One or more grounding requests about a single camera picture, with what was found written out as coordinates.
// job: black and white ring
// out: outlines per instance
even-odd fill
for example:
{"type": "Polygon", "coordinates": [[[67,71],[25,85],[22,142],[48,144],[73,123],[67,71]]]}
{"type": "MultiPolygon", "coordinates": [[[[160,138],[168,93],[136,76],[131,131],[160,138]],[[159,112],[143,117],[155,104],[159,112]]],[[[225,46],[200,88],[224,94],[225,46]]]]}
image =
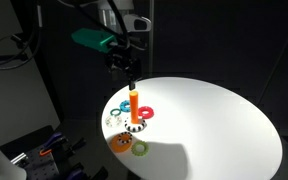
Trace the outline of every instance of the black and white ring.
{"type": "Polygon", "coordinates": [[[144,119],[139,119],[140,124],[132,124],[129,120],[125,120],[125,128],[130,132],[140,132],[143,131],[147,124],[144,119]]]}
{"type": "Polygon", "coordinates": [[[121,134],[118,135],[118,141],[121,142],[122,144],[127,144],[132,142],[132,134],[130,132],[122,132],[121,134]],[[128,134],[130,136],[130,138],[128,138],[128,140],[124,141],[122,140],[122,136],[128,134]]]}

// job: green ring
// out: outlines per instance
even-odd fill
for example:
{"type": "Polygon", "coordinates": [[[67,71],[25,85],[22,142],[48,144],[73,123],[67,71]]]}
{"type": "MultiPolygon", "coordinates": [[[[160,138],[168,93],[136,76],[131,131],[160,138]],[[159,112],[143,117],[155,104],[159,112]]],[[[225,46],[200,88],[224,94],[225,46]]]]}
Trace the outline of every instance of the green ring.
{"type": "Polygon", "coordinates": [[[148,144],[144,141],[136,141],[136,143],[133,144],[132,146],[132,153],[135,155],[135,156],[144,156],[147,154],[148,152],[148,144]],[[144,146],[144,151],[143,152],[139,152],[136,150],[136,147],[139,146],[139,145],[142,145],[144,146]]]}
{"type": "Polygon", "coordinates": [[[117,108],[116,108],[116,109],[112,109],[111,112],[110,112],[110,114],[111,114],[111,116],[119,116],[119,115],[121,114],[121,112],[122,112],[122,111],[121,111],[120,109],[117,109],[117,108]]]}

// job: red ring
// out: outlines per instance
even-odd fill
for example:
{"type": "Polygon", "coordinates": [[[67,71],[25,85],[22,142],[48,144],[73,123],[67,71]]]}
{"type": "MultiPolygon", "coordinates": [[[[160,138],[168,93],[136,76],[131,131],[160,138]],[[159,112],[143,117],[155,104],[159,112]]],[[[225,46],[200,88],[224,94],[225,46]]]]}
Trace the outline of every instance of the red ring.
{"type": "Polygon", "coordinates": [[[148,106],[142,106],[138,109],[138,115],[142,116],[143,119],[149,119],[151,117],[153,117],[154,115],[154,111],[152,108],[148,107],[148,106]]]}

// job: orange block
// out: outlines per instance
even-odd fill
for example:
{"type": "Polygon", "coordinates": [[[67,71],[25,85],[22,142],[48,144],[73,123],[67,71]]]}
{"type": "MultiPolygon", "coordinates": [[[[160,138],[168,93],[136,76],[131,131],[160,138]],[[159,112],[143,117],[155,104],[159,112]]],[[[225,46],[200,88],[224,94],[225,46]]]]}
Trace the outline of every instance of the orange block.
{"type": "Polygon", "coordinates": [[[132,124],[139,124],[138,120],[138,92],[131,91],[130,93],[130,110],[132,124]]]}

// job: white round table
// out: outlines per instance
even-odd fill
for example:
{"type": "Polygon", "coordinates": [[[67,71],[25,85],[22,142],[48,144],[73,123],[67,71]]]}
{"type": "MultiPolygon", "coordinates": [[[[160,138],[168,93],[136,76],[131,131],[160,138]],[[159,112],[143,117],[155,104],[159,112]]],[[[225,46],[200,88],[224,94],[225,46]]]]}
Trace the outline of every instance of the white round table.
{"type": "MultiPolygon", "coordinates": [[[[207,82],[186,78],[152,78],[136,83],[138,106],[155,115],[144,131],[133,133],[148,143],[145,156],[131,150],[112,153],[147,180],[269,180],[282,160],[280,137],[270,120],[241,96],[207,82]]],[[[126,131],[108,127],[110,111],[129,100],[125,87],[108,101],[102,130],[109,145],[126,131]]],[[[124,119],[130,113],[122,113],[124,119]]]]}

